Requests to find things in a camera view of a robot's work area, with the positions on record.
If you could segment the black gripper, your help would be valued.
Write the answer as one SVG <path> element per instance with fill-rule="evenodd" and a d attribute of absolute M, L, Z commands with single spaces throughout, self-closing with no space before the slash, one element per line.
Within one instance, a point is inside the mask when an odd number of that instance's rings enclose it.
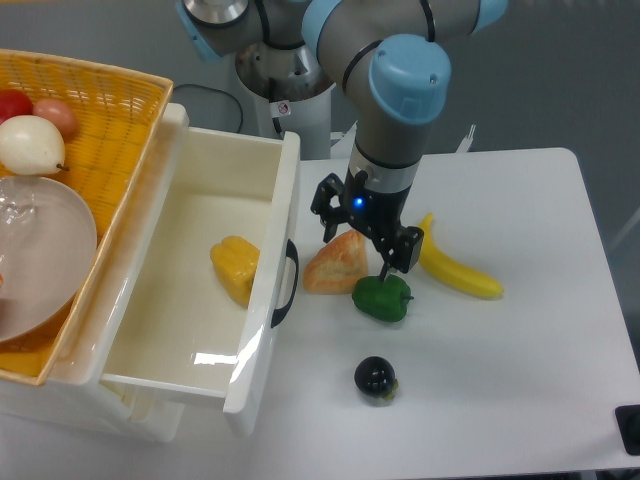
<path fill-rule="evenodd" d="M 416 226 L 404 226 L 401 214 L 410 187 L 395 192 L 379 192 L 367 186 L 365 171 L 347 172 L 345 184 L 330 173 L 318 185 L 311 212 L 324 227 L 323 242 L 329 243 L 339 225 L 348 223 L 375 243 L 383 259 L 378 279 L 391 272 L 407 274 L 418 262 L 424 232 Z"/>

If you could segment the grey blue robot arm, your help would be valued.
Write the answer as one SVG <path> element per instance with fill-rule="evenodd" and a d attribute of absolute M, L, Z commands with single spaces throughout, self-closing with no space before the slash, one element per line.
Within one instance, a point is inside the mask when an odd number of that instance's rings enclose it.
<path fill-rule="evenodd" d="M 504 1 L 180 1 L 177 15 L 206 61 L 232 56 L 262 134 L 298 133 L 313 157 L 329 150 L 330 93 L 357 109 L 347 173 L 321 181 L 311 209 L 324 236 L 348 224 L 385 271 L 416 264 L 421 229 L 401 214 L 451 63 L 442 43 L 498 21 Z"/>

